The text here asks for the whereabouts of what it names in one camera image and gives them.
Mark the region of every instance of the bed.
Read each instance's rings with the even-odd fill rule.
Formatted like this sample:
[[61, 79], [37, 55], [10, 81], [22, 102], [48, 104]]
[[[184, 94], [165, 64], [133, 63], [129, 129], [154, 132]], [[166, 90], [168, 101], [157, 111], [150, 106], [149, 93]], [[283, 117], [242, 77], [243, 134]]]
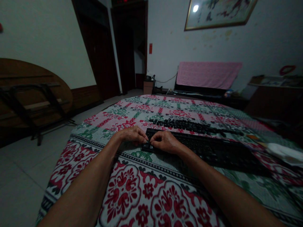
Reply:
[[[142, 95], [123, 99], [86, 119], [76, 127], [50, 177], [37, 223], [67, 190], [81, 170], [119, 130], [139, 126], [191, 133], [152, 124], [150, 119], [191, 119], [215, 128], [240, 130], [264, 142], [299, 149], [247, 114], [218, 103], [166, 96]], [[221, 138], [220, 134], [209, 137]], [[272, 171], [270, 178], [216, 168], [242, 187], [288, 226], [303, 226], [303, 214], [294, 198], [303, 197], [301, 172], [281, 166], [246, 136], [227, 133], [225, 139], [240, 141], [258, 152], [254, 155]], [[228, 222], [194, 174], [175, 157], [141, 151], [125, 142], [116, 160], [96, 226], [226, 226]]]

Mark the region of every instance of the keyboard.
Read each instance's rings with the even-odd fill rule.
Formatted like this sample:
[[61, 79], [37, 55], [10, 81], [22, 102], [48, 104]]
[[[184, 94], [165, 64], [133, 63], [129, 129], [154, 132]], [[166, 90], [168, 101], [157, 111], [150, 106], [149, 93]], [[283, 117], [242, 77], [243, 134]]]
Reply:
[[[158, 131], [161, 130], [148, 128], [146, 135], [151, 139]], [[270, 171], [242, 143], [178, 132], [171, 133], [178, 141], [211, 166], [271, 177]], [[142, 151], [171, 155], [153, 147], [150, 143], [143, 144]]]
[[164, 126], [168, 128], [183, 129], [183, 130], [193, 131], [199, 134], [211, 135], [211, 134], [219, 133], [222, 137], [226, 137], [225, 133], [230, 133], [240, 136], [244, 135], [244, 133], [241, 131], [213, 128], [211, 127], [210, 124], [200, 124], [200, 123], [192, 122], [189, 119], [187, 120], [166, 119], [164, 121], [150, 119], [149, 121], [152, 122], [154, 125]]

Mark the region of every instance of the wooden dresser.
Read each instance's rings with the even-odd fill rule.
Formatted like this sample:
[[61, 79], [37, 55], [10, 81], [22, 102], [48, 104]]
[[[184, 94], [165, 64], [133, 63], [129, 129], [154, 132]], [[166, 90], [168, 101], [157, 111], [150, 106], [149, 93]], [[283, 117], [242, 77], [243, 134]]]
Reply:
[[152, 94], [152, 90], [154, 87], [155, 81], [151, 81], [151, 80], [144, 80], [144, 87], [143, 87], [143, 94], [144, 95], [151, 95]]

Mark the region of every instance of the picture frame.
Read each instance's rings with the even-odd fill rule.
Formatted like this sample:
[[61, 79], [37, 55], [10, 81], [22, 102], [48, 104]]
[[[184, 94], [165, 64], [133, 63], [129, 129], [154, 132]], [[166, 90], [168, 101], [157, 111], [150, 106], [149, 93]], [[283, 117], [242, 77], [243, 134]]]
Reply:
[[184, 31], [245, 25], [258, 0], [190, 0]]

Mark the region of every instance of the pink towel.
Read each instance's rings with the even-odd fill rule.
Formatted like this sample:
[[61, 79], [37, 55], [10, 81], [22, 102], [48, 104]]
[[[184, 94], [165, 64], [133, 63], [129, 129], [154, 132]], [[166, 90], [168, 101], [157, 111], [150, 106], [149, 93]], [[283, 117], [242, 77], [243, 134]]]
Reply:
[[177, 84], [229, 89], [241, 68], [237, 62], [180, 62]]

